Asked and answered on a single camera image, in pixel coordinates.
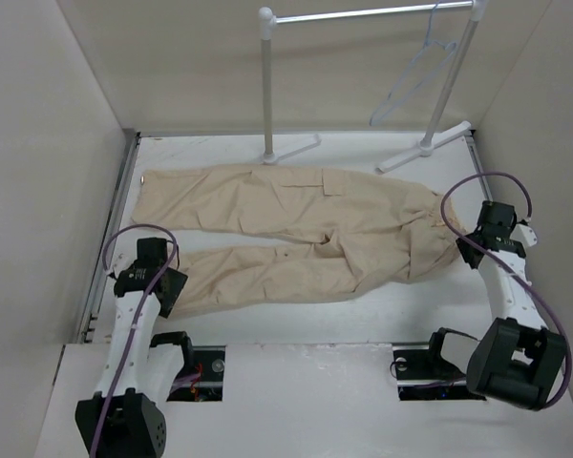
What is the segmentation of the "beige trousers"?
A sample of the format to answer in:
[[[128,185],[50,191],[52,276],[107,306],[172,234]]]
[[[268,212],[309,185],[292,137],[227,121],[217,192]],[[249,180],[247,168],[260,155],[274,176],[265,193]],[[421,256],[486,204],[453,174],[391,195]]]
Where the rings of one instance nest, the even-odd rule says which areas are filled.
[[[188,252],[179,317],[261,303],[337,302],[423,281],[458,257],[452,205],[426,186],[368,173],[234,164],[148,171],[135,223],[266,239]]]

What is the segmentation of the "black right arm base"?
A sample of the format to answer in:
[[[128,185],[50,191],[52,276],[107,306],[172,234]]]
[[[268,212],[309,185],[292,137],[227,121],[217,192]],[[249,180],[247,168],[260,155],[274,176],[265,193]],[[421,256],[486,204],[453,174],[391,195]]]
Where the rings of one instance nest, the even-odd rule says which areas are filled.
[[[426,344],[395,345],[389,370],[402,402],[486,400],[468,390],[465,374],[454,364],[433,359]]]

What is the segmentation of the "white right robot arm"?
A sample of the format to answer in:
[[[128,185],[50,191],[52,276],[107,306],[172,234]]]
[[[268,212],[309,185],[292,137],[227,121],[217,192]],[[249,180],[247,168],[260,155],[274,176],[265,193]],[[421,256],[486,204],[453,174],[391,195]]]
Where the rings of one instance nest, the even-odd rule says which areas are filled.
[[[447,215],[449,198],[439,211],[456,236],[464,262],[483,280],[493,321],[469,357],[468,390],[512,406],[540,411],[563,395],[550,394],[568,359],[566,337],[545,322],[526,278],[526,250],[538,237],[515,207],[485,200],[474,232],[463,235]]]

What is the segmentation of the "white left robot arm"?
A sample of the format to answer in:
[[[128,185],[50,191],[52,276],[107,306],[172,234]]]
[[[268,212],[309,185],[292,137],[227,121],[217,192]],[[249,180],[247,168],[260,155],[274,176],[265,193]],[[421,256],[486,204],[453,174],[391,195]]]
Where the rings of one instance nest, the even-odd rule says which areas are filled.
[[[173,241],[139,239],[135,260],[116,276],[108,357],[92,397],[78,401],[74,413],[92,457],[160,457],[165,451],[164,406],[196,360],[186,332],[154,331],[187,282],[170,265],[177,253]]]

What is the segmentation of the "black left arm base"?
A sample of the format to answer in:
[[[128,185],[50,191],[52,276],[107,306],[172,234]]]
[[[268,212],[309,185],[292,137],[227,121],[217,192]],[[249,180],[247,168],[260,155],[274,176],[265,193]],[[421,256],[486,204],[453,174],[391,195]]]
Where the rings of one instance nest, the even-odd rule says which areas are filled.
[[[169,402],[221,402],[225,374],[225,346],[194,346],[193,360],[186,363],[171,388]]]

